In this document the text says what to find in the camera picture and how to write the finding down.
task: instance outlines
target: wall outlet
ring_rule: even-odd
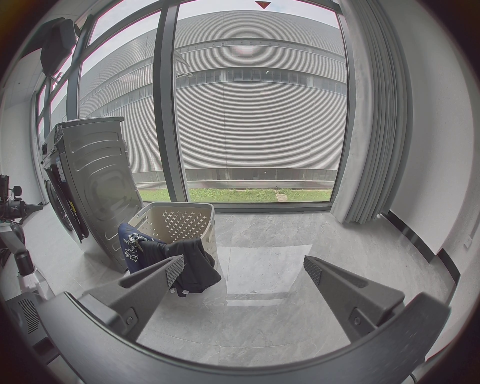
[[[465,245],[465,248],[470,248],[470,245],[472,244],[472,238],[470,237],[470,235],[467,235],[467,238],[465,239],[465,242],[463,243],[463,245]]]

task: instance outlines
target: gray marble floor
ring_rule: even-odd
[[[302,268],[308,254],[402,290],[446,300],[453,281],[383,217],[341,225],[329,213],[216,215],[222,280],[202,294],[167,294],[138,342],[175,357],[230,366],[282,364],[348,344]],[[122,274],[82,253],[51,207],[25,225],[27,247],[55,293],[83,290]],[[19,293],[13,258],[0,274],[5,299]]]

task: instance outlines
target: white wall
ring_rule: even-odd
[[[419,4],[381,3],[402,41],[413,93],[412,142],[392,211],[433,252],[444,248],[461,273],[429,358],[458,334],[480,292],[480,235],[463,245],[480,212],[480,90],[460,51]]]
[[[437,253],[465,198],[473,158],[472,112],[449,36],[415,1],[382,0],[410,72],[413,128],[391,210]]]
[[[30,152],[30,101],[0,110],[0,164],[10,176],[10,188],[20,185],[22,198],[38,204],[42,197]]]

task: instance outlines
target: washing machine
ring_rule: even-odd
[[[64,121],[42,145],[41,165],[52,208],[83,252],[127,270],[118,226],[143,207],[133,181],[123,117]]]

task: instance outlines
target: curtain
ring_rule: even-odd
[[[388,208],[403,174],[408,74],[395,31],[378,1],[339,4],[351,37],[357,96],[349,101],[355,103],[352,137],[331,212],[341,223],[365,223]]]

